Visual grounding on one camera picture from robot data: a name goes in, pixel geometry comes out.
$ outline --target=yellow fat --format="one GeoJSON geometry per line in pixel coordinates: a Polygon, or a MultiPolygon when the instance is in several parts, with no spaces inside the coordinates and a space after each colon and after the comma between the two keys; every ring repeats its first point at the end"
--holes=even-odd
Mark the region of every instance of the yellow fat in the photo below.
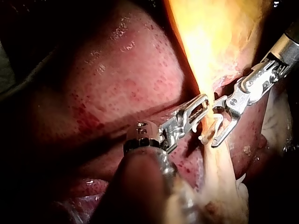
{"type": "MultiPolygon", "coordinates": [[[[164,0],[171,27],[188,59],[200,93],[214,101],[213,83],[223,63],[236,62],[270,0],[164,0]]],[[[203,130],[214,122],[210,110],[203,130]]]]}

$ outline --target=white tissue strand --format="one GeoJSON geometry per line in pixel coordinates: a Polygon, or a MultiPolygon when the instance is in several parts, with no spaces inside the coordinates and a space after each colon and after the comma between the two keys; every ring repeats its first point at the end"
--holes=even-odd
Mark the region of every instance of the white tissue strand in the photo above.
{"type": "Polygon", "coordinates": [[[292,138],[292,115],[288,95],[286,91],[280,92],[276,86],[269,94],[262,135],[267,139],[269,149],[280,155],[292,138]]]}
{"type": "Polygon", "coordinates": [[[235,179],[226,142],[218,148],[211,147],[211,140],[205,145],[204,168],[199,207],[207,223],[248,223],[248,191],[242,183],[245,174],[235,179]]]}

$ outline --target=metal jaw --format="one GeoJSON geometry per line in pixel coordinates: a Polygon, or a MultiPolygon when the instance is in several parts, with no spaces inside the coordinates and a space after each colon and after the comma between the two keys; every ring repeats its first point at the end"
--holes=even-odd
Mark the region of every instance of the metal jaw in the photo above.
{"type": "Polygon", "coordinates": [[[208,97],[201,94],[192,100],[180,105],[170,114],[170,118],[160,125],[162,146],[170,154],[177,146],[178,140],[183,138],[207,114],[209,107],[208,97]]]}
{"type": "Polygon", "coordinates": [[[261,62],[252,70],[247,77],[242,77],[237,81],[232,95],[223,96],[214,102],[213,110],[222,109],[226,111],[231,117],[231,122],[213,139],[213,148],[218,147],[232,132],[245,108],[260,100],[279,80],[278,74],[284,70],[284,66],[272,60],[261,62]]]}

